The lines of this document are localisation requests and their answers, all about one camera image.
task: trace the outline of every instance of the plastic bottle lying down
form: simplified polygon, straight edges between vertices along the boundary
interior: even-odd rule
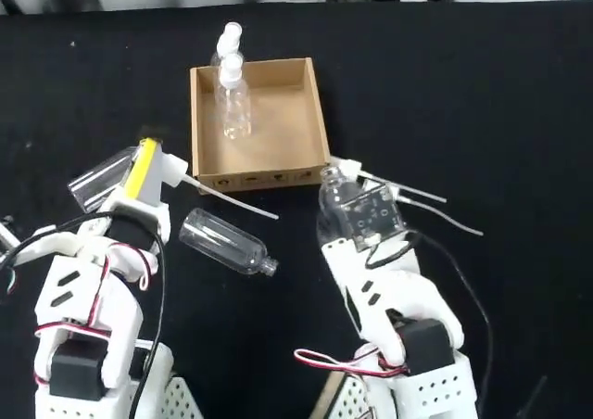
[[[261,240],[202,209],[185,218],[179,239],[238,273],[272,276],[278,268]]]

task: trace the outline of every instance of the black cable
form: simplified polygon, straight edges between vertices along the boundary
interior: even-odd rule
[[[432,246],[433,248],[441,252],[445,257],[447,257],[453,268],[455,268],[455,272],[459,276],[461,282],[463,283],[467,291],[470,293],[470,296],[473,299],[473,303],[475,303],[475,306],[477,306],[478,310],[480,311],[480,314],[482,315],[482,318],[484,319],[484,324],[486,325],[487,340],[486,368],[484,370],[484,377],[482,378],[482,384],[480,385],[480,393],[477,401],[478,417],[484,417],[484,405],[486,403],[488,386],[490,383],[490,374],[492,373],[492,362],[494,360],[494,330],[492,329],[492,324],[488,319],[488,314],[486,314],[486,310],[484,309],[484,306],[482,305],[480,298],[478,298],[472,286],[470,285],[470,282],[468,282],[467,278],[465,278],[465,275],[461,271],[460,265],[455,260],[455,257],[453,257],[453,255],[447,250],[447,248],[441,245],[438,241],[434,240],[426,234],[420,234],[422,240],[424,240],[428,245]]]
[[[133,396],[133,400],[132,400],[132,407],[130,409],[129,418],[135,419],[136,411],[138,410],[138,404],[140,403],[140,398],[141,398],[142,392],[146,386],[146,381],[148,380],[148,375],[150,374],[150,370],[152,368],[153,362],[155,361],[158,343],[160,342],[160,336],[162,334],[163,313],[164,313],[164,309],[165,309],[165,298],[166,298],[166,293],[167,293],[167,279],[166,279],[167,270],[166,270],[166,261],[165,261],[165,244],[163,243],[163,240],[160,238],[160,236],[158,234],[156,234],[155,232],[153,232],[151,229],[149,229],[143,222],[141,222],[137,218],[134,218],[133,216],[127,215],[125,213],[111,212],[111,211],[110,212],[86,213],[74,220],[70,220],[69,222],[60,224],[56,229],[45,231],[38,235],[30,236],[29,238],[24,240],[22,243],[20,243],[15,248],[10,249],[7,252],[7,254],[5,255],[5,259],[2,261],[2,263],[0,263],[0,274],[6,272],[10,268],[10,264],[15,260],[15,258],[18,256],[18,254],[24,248],[32,245],[36,241],[39,241],[42,238],[45,238],[46,236],[49,236],[51,234],[56,234],[58,232],[68,231],[69,229],[80,226],[84,222],[89,222],[91,220],[98,220],[98,219],[104,219],[104,218],[111,218],[114,220],[119,219],[119,220],[123,220],[125,222],[130,222],[131,224],[134,224],[136,227],[138,227],[139,229],[145,231],[147,234],[152,236],[158,245],[157,261],[158,261],[158,268],[160,269],[160,275],[161,275],[161,277],[160,277],[161,278],[161,296],[160,296],[160,309],[158,312],[158,325],[157,325],[157,332],[155,333],[155,338],[152,342],[152,347],[150,348],[150,351],[148,353],[148,358],[146,360],[145,371],[142,375],[142,378],[140,379],[138,388],[136,389],[136,392],[135,392],[135,394]]]
[[[412,249],[416,248],[416,246],[418,246],[418,243],[420,242],[420,240],[422,238],[422,235],[418,231],[413,231],[413,230],[408,230],[405,234],[413,235],[412,239],[408,241],[408,244],[406,246],[404,246],[403,248],[398,250],[396,253],[391,254],[389,257],[385,257],[384,259],[380,259],[380,260],[371,262],[372,257],[374,256],[374,254],[377,251],[377,249],[379,248],[379,246],[381,246],[381,243],[373,246],[371,249],[371,252],[369,253],[369,256],[367,257],[367,260],[364,262],[364,267],[366,269],[380,268],[381,266],[385,266],[386,264],[392,263],[395,260],[399,260],[404,255],[406,255],[408,252],[410,252]]]

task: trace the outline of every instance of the black cloth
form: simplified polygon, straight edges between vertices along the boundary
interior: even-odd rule
[[[532,418],[590,405],[587,327],[593,225],[593,3],[256,5],[0,19],[0,212],[21,235],[78,214],[66,183],[140,127],[169,129],[190,158],[188,69],[208,64],[223,24],[244,25],[247,59],[312,57],[332,152],[449,198],[465,234],[402,208],[457,256],[490,313],[496,358],[486,418],[511,418],[541,375]],[[315,239],[317,189],[239,195],[273,222],[187,186],[165,189],[164,342],[203,413],[308,417],[327,374],[297,347],[347,359],[360,343]],[[260,237],[277,274],[247,278],[176,239],[200,206]],[[486,334],[449,264],[420,246],[423,273],[464,326],[476,380]],[[0,307],[3,417],[33,415],[33,306],[50,259],[23,266]],[[158,290],[141,297],[143,336]]]

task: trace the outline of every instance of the open cardboard tray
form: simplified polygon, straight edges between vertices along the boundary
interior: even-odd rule
[[[247,62],[252,132],[229,139],[215,118],[217,69],[190,70],[193,175],[221,192],[318,184],[330,160],[313,63]]]

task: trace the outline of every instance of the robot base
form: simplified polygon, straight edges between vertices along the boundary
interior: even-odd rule
[[[393,398],[389,395],[375,399],[385,404],[393,404],[395,399],[397,419],[477,418],[472,368],[469,359],[460,352],[455,353],[455,363],[450,366],[413,377],[394,377],[387,384]],[[372,417],[365,415],[367,411],[369,404],[361,383],[351,376],[332,373],[310,419]]]
[[[150,348],[152,342],[138,340],[136,347]],[[171,376],[173,356],[169,348],[158,345],[157,354],[138,405],[137,419],[203,419],[185,381]],[[36,419],[128,419],[138,382],[110,390],[99,402],[60,398],[49,394],[49,387],[35,393]]]

